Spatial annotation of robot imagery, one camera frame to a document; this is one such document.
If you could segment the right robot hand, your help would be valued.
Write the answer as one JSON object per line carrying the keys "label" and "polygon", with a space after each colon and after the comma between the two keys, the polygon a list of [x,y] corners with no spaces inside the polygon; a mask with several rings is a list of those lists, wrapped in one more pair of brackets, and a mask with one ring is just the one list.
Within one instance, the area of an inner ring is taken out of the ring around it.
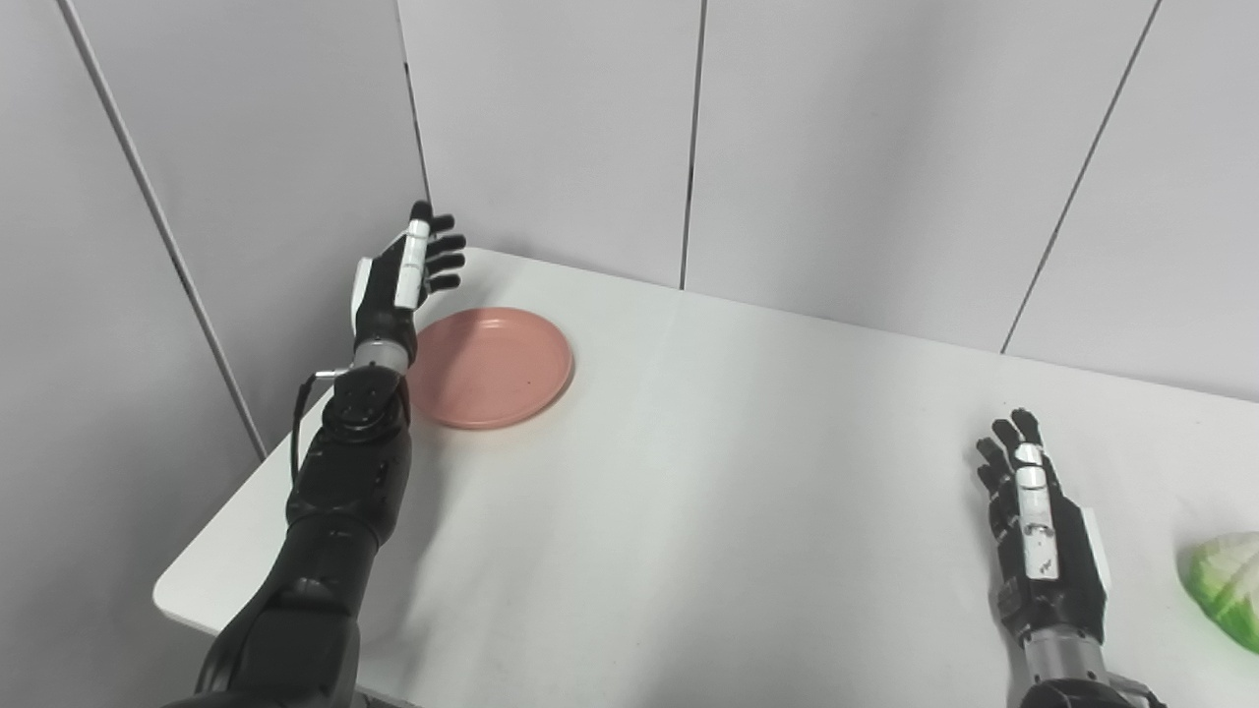
{"label": "right robot hand", "polygon": [[1064,626],[1105,641],[1107,591],[1084,514],[1058,480],[1036,416],[1017,408],[995,420],[976,448],[1001,569],[995,608],[1003,627],[1017,640]]}

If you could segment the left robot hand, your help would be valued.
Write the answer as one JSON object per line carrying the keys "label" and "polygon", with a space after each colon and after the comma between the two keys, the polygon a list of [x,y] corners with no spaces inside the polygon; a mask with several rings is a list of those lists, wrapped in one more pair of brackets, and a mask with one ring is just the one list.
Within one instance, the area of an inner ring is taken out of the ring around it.
{"label": "left robot hand", "polygon": [[467,238],[453,229],[454,215],[437,215],[421,199],[387,249],[359,262],[351,297],[355,348],[387,341],[415,359],[415,312],[432,294],[457,288],[466,265]]}

